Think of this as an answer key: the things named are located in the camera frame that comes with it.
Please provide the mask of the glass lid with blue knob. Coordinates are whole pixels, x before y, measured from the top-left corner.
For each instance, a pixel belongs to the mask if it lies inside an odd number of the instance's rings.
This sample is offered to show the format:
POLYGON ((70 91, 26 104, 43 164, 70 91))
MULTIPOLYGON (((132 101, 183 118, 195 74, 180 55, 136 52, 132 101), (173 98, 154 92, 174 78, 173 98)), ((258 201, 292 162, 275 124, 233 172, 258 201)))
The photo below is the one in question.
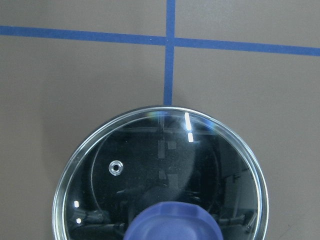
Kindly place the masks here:
POLYGON ((263 240, 264 175, 218 120, 176 106, 116 116, 74 151, 52 208, 56 240, 263 240))

